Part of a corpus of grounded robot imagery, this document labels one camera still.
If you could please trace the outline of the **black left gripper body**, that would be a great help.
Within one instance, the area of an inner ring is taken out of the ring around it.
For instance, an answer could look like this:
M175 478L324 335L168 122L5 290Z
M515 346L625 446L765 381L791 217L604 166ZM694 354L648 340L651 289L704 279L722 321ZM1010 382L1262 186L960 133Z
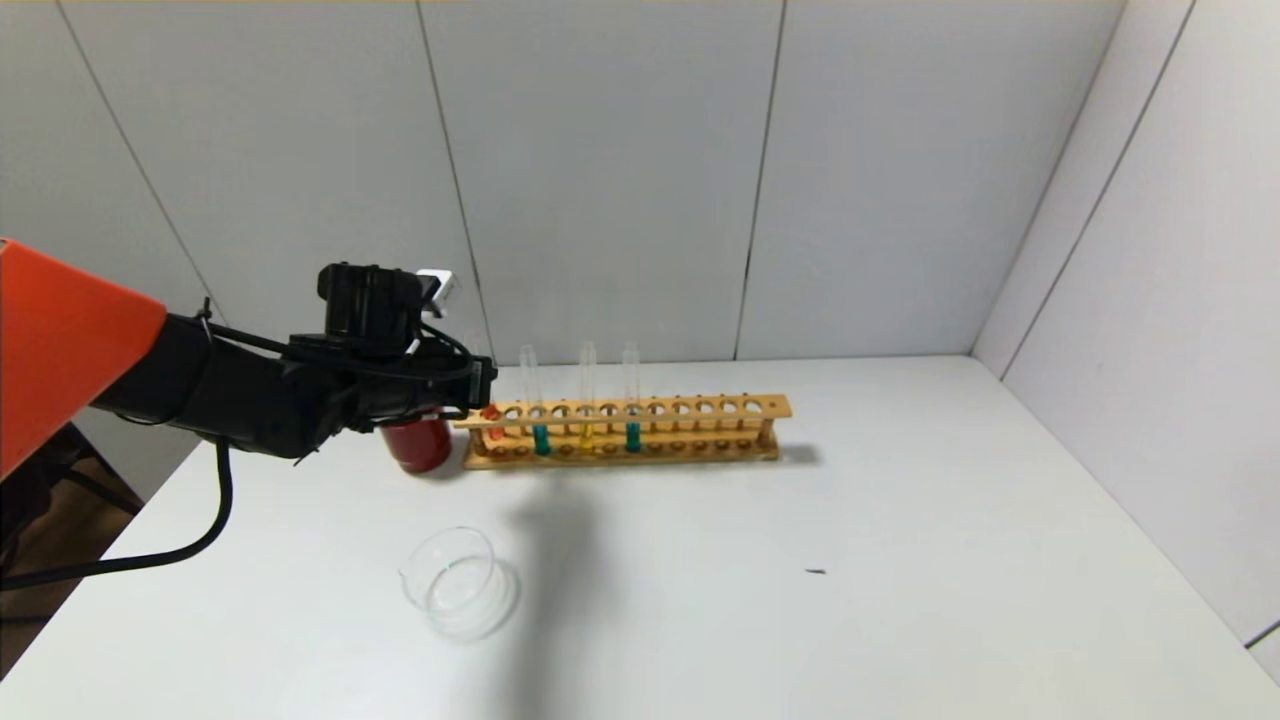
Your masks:
M430 373L419 380L434 413L449 418L466 418L493 402L493 384L499 369L493 359L474 355L461 368L452 372Z

